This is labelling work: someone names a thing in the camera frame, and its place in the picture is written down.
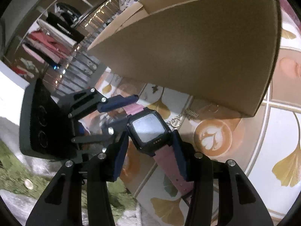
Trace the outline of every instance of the watch strap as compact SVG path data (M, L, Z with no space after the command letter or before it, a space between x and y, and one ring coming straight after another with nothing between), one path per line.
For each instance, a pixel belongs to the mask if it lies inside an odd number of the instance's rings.
M187 182L181 176L172 146L165 145L158 149L153 156L156 163L164 170L166 176L177 188L181 195L186 195L193 189L193 182Z
M139 105L137 103L133 103L131 105L123 107L123 109L125 110L127 115L135 115L135 114L141 112L143 110L143 108L144 108L143 105Z

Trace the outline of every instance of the black garment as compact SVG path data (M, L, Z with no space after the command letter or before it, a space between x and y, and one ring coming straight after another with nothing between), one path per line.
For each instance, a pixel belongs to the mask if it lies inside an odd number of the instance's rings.
M30 45L29 43L24 42L24 45L27 46L30 50L34 51L42 59L44 59L45 62L48 63L51 67L53 67L53 68L61 67L61 65L59 63L54 62L52 60L52 58L48 57L46 54L44 54L40 50L36 49L35 47L33 47L32 45Z
M79 10L69 4L59 2L55 6L68 25L73 25L82 16Z
M77 43L80 43L85 38L84 35L71 28L67 23L65 23L59 17L55 16L53 13L48 13L46 22L55 27L60 32L64 33L66 36L75 40Z

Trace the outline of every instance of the watch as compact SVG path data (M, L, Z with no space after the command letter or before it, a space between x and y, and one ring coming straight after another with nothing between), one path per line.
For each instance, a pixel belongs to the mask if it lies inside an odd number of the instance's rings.
M160 114L133 103L123 107L128 114L127 130L139 152L152 156L166 176L186 195L193 189L193 182L181 176L171 142L171 130Z

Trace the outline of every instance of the yellow ginkgo leaf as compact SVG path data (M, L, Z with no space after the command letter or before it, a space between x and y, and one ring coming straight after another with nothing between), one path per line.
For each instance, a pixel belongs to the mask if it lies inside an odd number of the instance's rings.
M289 156L277 162L272 172L281 181L282 186L294 187L300 182L301 175L301 149L297 148Z
M182 226L184 224L184 216L179 206L181 198L175 201L151 198L150 201L155 209L155 214L160 217L164 223L173 226Z
M296 35L290 31L282 29L281 37L283 37L285 39L295 39Z
M153 104L148 105L147 107L149 109L156 110L163 119L167 119L170 116L170 110L165 104L163 104L161 98Z
M103 94L106 94L106 93L111 92L111 90L112 90L112 85L111 85L111 84L108 84L108 85L106 85L106 86L102 89L102 93L103 93Z

